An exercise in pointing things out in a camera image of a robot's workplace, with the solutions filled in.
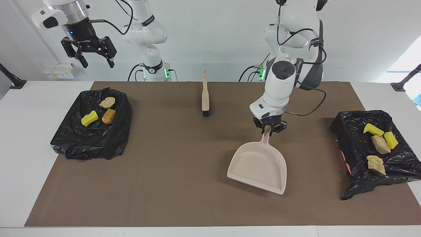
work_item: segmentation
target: hand brush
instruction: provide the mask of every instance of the hand brush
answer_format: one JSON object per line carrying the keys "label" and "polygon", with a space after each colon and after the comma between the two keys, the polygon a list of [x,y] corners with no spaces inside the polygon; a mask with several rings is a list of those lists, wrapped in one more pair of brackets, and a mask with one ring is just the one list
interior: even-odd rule
{"label": "hand brush", "polygon": [[203,71],[202,115],[209,117],[208,74],[206,71]]}

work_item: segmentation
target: brown paper mat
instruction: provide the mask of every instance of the brown paper mat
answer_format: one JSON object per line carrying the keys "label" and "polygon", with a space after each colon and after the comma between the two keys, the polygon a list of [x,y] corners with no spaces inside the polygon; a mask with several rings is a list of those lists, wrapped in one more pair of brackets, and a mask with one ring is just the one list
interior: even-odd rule
{"label": "brown paper mat", "polygon": [[[329,126],[339,111],[363,110],[349,83],[324,82],[323,106],[269,140],[288,167],[284,195],[230,180],[242,144],[259,141],[248,106],[263,83],[209,83],[202,117],[199,82],[95,82],[125,92],[133,107],[124,154],[112,160],[58,156],[25,226],[418,225],[407,184],[377,187],[347,201],[347,170]],[[322,94],[295,89],[288,109],[311,110]]]}

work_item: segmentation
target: black garbage bag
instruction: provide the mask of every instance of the black garbage bag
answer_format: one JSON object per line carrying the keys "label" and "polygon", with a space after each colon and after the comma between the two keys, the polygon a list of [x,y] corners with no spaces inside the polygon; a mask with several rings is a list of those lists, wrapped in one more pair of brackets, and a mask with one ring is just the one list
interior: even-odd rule
{"label": "black garbage bag", "polygon": [[[101,119],[107,109],[99,103],[107,97],[115,98],[112,109],[117,114],[112,124],[104,124]],[[85,127],[80,120],[92,110],[99,119]],[[131,105],[123,92],[110,88],[81,92],[51,140],[51,146],[67,159],[121,156],[129,136],[131,115]]]}
{"label": "black garbage bag", "polygon": [[[380,154],[374,147],[369,132],[363,134],[367,123],[384,132],[393,132],[399,144],[389,154]],[[392,122],[382,110],[339,112],[330,129],[338,141],[349,171],[349,186],[342,200],[370,192],[380,185],[392,185],[421,180],[421,162]],[[383,159],[386,175],[368,169],[367,156]]]}

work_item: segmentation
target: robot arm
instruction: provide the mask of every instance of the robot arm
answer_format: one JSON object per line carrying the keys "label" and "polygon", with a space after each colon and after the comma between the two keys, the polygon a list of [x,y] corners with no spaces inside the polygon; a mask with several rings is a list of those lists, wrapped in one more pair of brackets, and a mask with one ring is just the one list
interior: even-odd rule
{"label": "robot arm", "polygon": [[[114,67],[113,59],[117,50],[108,36],[99,39],[92,26],[94,22],[106,21],[90,20],[89,5],[85,5],[83,0],[43,0],[43,3],[45,6],[32,15],[32,20],[42,30],[61,26],[67,35],[61,44],[69,57],[74,57],[86,68],[88,63],[82,54],[94,52],[105,57],[110,67]],[[122,34],[127,42],[140,49],[146,79],[165,81],[169,73],[154,44],[167,40],[167,30],[151,13],[149,0],[128,0],[127,4],[133,10],[133,19],[138,22],[130,23],[126,26],[129,29]]]}
{"label": "robot arm", "polygon": [[155,19],[149,0],[129,0],[133,16],[139,22],[133,23],[124,39],[140,49],[145,67],[144,76],[149,81],[165,81],[168,77],[165,62],[154,44],[164,43],[168,38],[165,27]]}
{"label": "robot arm", "polygon": [[45,6],[32,15],[32,21],[42,30],[61,26],[67,35],[61,44],[69,57],[74,57],[87,68],[83,52],[97,53],[107,59],[111,68],[114,67],[117,50],[108,36],[101,39],[96,36],[88,18],[89,5],[83,0],[43,0],[43,3]]}
{"label": "robot arm", "polygon": [[326,2],[277,0],[282,6],[281,18],[278,25],[269,25],[265,30],[272,56],[266,64],[265,91],[250,105],[253,121],[262,133],[266,126],[271,127],[270,134],[286,128],[281,116],[295,86],[310,90],[322,80],[323,26],[316,11]]}

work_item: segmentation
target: dustpan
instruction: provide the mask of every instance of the dustpan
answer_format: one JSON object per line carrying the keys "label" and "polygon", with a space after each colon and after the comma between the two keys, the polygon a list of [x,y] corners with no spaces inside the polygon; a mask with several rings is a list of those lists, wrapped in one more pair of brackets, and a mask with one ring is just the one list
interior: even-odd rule
{"label": "dustpan", "polygon": [[260,142],[246,143],[235,152],[227,177],[276,194],[283,194],[287,183],[284,156],[269,145],[270,127]]}

